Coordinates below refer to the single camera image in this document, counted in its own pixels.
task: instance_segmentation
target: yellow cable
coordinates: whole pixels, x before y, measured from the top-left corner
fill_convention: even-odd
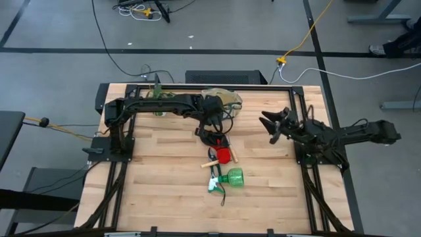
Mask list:
[[[30,121],[34,121],[34,122],[41,122],[41,119],[38,119],[38,118],[25,117],[25,119],[26,120],[30,120]],[[70,130],[67,130],[67,129],[63,128],[63,127],[60,127],[60,126],[58,126],[56,124],[51,124],[50,123],[50,124],[48,124],[48,126],[50,126],[51,128],[55,128],[55,129],[61,130],[63,132],[67,132],[69,134],[72,134],[73,136],[75,136],[75,137],[77,137],[79,139],[82,139],[83,141],[92,142],[91,139],[85,138],[83,136],[80,136],[80,135],[78,135],[78,134],[76,134],[76,133],[74,133],[74,132],[72,132]]]
[[[316,26],[316,23],[322,18],[322,16],[323,16],[323,14],[328,10],[328,8],[330,7],[330,5],[333,3],[333,1],[334,0],[330,0],[330,2],[329,2],[329,4],[326,6],[326,8],[322,11],[322,13],[320,14],[320,16],[318,16],[318,18],[316,19],[316,21],[313,23],[313,25],[310,27],[310,30],[309,30],[309,32],[307,33],[307,35],[304,37],[304,39],[302,40],[302,42],[297,46],[297,47],[295,47],[295,48],[293,48],[293,49],[291,49],[291,50],[289,50],[284,56],[282,56],[282,57],[280,57],[280,58],[277,58],[276,59],[276,61],[279,63],[279,64],[281,64],[281,63],[283,63],[283,64],[286,64],[287,63],[287,61],[286,61],[286,57],[287,57],[287,55],[289,55],[292,51],[295,51],[295,50],[297,50],[297,49],[299,49],[301,46],[303,46],[303,44],[304,44],[304,42],[305,42],[305,40],[307,40],[307,38],[309,37],[309,35],[310,35],[310,33],[311,33],[311,31],[313,30],[313,28]]]

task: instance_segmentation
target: shoe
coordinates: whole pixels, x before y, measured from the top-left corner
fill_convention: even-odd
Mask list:
[[[384,48],[382,45],[370,45],[368,47],[368,50],[371,54],[374,56],[386,56],[386,52],[384,51]]]
[[[414,25],[415,25],[416,21],[413,19],[410,20],[405,20],[402,22],[403,27],[407,30],[407,31],[411,31],[414,29]]]

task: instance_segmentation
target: black metal frame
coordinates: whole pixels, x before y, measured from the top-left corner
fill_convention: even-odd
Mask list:
[[[206,86],[206,85],[184,85],[184,84],[171,84],[171,85],[162,85],[162,89],[163,90],[204,90],[204,89],[208,89],[211,88],[212,86]],[[303,115],[303,118],[305,119],[305,115],[307,112],[307,106],[305,104],[305,99],[304,99],[304,91],[303,88],[301,86],[231,86],[231,85],[221,85],[221,88],[227,89],[227,90],[235,90],[235,91],[241,91],[241,90],[257,90],[257,91],[279,91],[279,92],[287,92],[289,94],[289,102],[291,105],[291,110],[297,112],[297,104],[296,104],[296,99],[295,96],[298,96],[299,98],[299,103],[301,106],[301,114]],[[149,89],[149,85],[148,84],[128,84],[126,87],[126,95],[125,97],[130,97],[130,94],[132,92],[135,92],[134,96],[135,97],[139,97],[140,95],[140,91],[144,89]],[[129,125],[129,131],[127,134],[127,138],[132,139],[133,138],[133,131],[134,131],[134,122],[135,122],[136,116],[134,115],[131,120],[130,120],[130,125]],[[296,156],[302,156],[303,152],[301,152],[300,146],[299,145],[295,145],[295,152],[296,152]],[[339,227],[338,231],[345,231],[346,232],[346,228],[342,229],[343,225],[339,222],[338,219],[335,219],[336,217],[334,216],[334,214],[332,213],[332,211],[330,210],[330,208],[328,207],[328,205],[326,204],[326,202],[324,202],[324,198],[323,198],[323,191],[322,191],[322,183],[320,180],[320,174],[319,174],[319,170],[318,170],[318,164],[314,164],[311,166],[312,172],[313,172],[313,177],[314,177],[314,183],[311,182],[310,176],[309,176],[309,172],[308,172],[308,167],[306,164],[304,164],[304,162],[300,162],[298,161],[298,164],[301,166],[301,172],[303,175],[303,182],[304,182],[304,189],[305,189],[305,197],[306,197],[306,203],[307,203],[307,210],[309,213],[309,224],[310,224],[310,229],[311,232],[313,234],[315,233],[329,233],[330,232],[330,225],[329,225],[329,218],[328,216],[331,217],[331,223],[334,227]],[[128,166],[128,162],[124,161],[122,163],[122,169],[120,172],[126,172]],[[116,167],[116,162],[112,162],[111,163],[111,167],[110,167],[110,173],[108,176],[108,180],[107,180],[107,186],[106,186],[106,191],[105,191],[105,195],[108,194],[109,189],[113,183],[114,180],[114,173],[115,173],[115,167]],[[118,214],[120,211],[120,204],[121,204],[121,199],[122,199],[122,191],[124,188],[124,182],[122,183],[122,185],[119,187],[117,194],[116,194],[116,201],[114,204],[114,211],[113,211],[113,215],[112,215],[112,224],[111,227],[112,228],[117,228],[117,224],[118,224]],[[314,214],[314,205],[312,202],[312,197],[315,198],[315,200],[318,202],[319,204],[319,208],[320,208],[320,214],[322,217],[322,226],[323,226],[323,232],[320,232],[317,229],[317,224],[316,224],[316,217]],[[102,213],[100,221],[99,221],[99,227],[102,228],[105,225],[105,219],[106,219],[106,215],[107,215],[107,209],[105,209],[104,213]],[[222,234],[219,233],[219,236],[285,236],[285,234],[270,234],[271,229],[268,229],[268,233],[266,234]],[[188,233],[188,232],[160,232],[160,234],[165,234],[165,235],[184,235],[184,236],[189,236],[189,235],[198,235],[198,234],[209,234],[209,233]]]

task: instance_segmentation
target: white cable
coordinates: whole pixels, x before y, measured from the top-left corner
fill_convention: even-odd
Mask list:
[[[309,70],[316,70],[316,71],[319,71],[319,72],[325,72],[325,73],[327,73],[327,74],[331,74],[331,75],[334,75],[334,76],[339,76],[339,77],[342,77],[342,78],[349,78],[349,79],[354,79],[354,80],[366,80],[366,79],[371,79],[371,78],[375,78],[375,77],[378,77],[378,76],[383,76],[383,75],[386,75],[386,74],[389,74],[389,73],[392,73],[392,72],[401,72],[401,71],[404,71],[404,70],[409,70],[409,69],[412,69],[412,68],[414,68],[414,67],[416,67],[416,66],[420,66],[420,65],[421,65],[421,63],[418,63],[418,64],[415,64],[415,65],[409,66],[409,67],[407,67],[407,68],[401,68],[401,69],[396,69],[396,70],[390,70],[390,71],[383,72],[383,73],[380,73],[380,74],[377,74],[377,75],[367,76],[367,77],[362,77],[362,78],[355,78],[355,77],[352,77],[352,76],[344,76],[344,75],[336,74],[336,73],[333,73],[333,72],[328,72],[328,71],[325,71],[325,70],[320,70],[320,69],[317,69],[317,68],[308,68],[308,69],[304,70],[304,71],[300,74],[300,76],[299,76],[297,79],[295,79],[294,81],[292,81],[292,82],[285,80],[285,79],[284,79],[284,77],[282,76],[282,69],[283,69],[283,68],[284,68],[284,66],[285,66],[285,64],[284,64],[284,63],[282,63],[282,65],[281,65],[281,67],[280,67],[280,68],[279,68],[279,66],[278,66],[278,68],[279,68],[278,70],[279,70],[279,76],[281,77],[281,79],[282,79],[284,82],[289,83],[289,84],[294,84],[294,83],[298,82],[298,81],[301,79],[301,77],[304,75],[304,73],[306,73],[306,72],[307,72],[307,71],[309,71]]]
[[[145,20],[145,21],[158,21],[160,19],[162,19],[162,14],[159,11],[155,11],[155,12],[151,12],[151,14],[157,13],[159,14],[159,18],[158,19],[146,19],[146,18],[136,18],[133,14],[133,10],[139,10],[139,11],[143,11],[146,9],[145,5],[142,4],[138,4],[138,5],[134,5],[133,7],[118,7],[118,13],[122,16],[131,16],[133,19],[135,20]]]

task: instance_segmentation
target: wire bundle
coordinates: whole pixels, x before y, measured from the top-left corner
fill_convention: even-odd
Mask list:
[[[162,19],[162,14],[159,11],[151,11],[151,14],[159,14],[158,19],[136,18],[136,13],[141,13],[146,9],[145,5],[136,4],[130,7],[118,7],[118,13],[122,16],[131,16],[135,20],[158,21]]]

